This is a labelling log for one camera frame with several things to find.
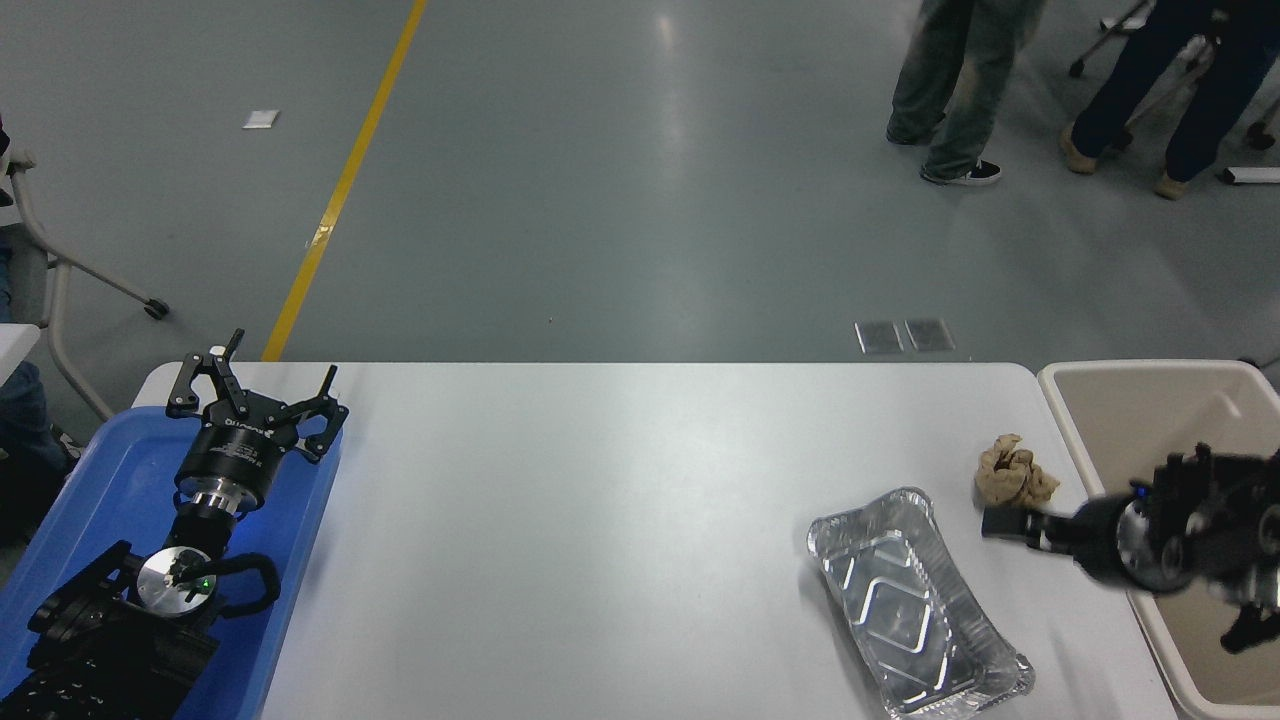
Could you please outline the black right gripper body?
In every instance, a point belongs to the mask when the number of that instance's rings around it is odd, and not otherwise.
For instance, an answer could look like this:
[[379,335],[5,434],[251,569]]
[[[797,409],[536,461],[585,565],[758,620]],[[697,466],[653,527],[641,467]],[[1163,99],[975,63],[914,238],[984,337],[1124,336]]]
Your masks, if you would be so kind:
[[1071,516],[1080,534],[1070,555],[1091,579],[1102,585],[1121,589],[1137,587],[1117,544],[1119,524],[1132,501],[1128,495],[1093,497]]

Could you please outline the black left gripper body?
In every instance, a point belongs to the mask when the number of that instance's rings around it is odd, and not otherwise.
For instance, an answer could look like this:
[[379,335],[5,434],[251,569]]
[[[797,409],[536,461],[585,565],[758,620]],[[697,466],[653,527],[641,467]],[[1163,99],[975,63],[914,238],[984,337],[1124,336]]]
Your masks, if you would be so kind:
[[211,489],[218,482],[238,486],[255,501],[266,500],[285,451],[300,433],[297,416],[287,406],[256,392],[246,395],[247,415],[236,415],[237,404],[218,400],[206,406],[202,424],[177,474],[175,487],[186,496]]

